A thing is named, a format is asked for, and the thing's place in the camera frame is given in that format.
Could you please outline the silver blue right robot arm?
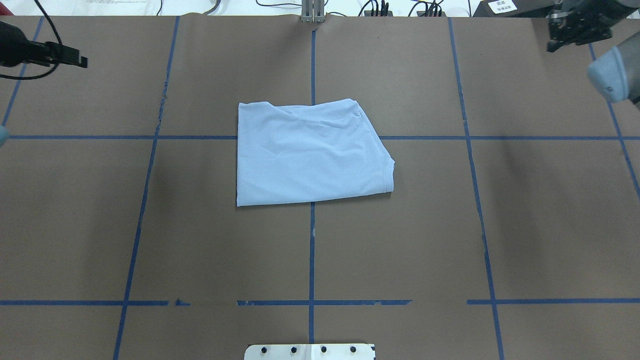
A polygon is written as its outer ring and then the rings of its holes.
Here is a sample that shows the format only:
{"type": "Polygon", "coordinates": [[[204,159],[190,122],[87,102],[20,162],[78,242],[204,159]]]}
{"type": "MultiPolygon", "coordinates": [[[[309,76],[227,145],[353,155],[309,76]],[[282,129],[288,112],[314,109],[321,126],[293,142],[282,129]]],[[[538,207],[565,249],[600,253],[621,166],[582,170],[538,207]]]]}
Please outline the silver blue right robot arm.
{"type": "MultiPolygon", "coordinates": [[[[637,0],[555,0],[548,15],[547,51],[611,39],[613,27],[639,9],[637,0]]],[[[594,88],[610,103],[639,105],[639,34],[605,51],[587,68],[594,88]]]]}

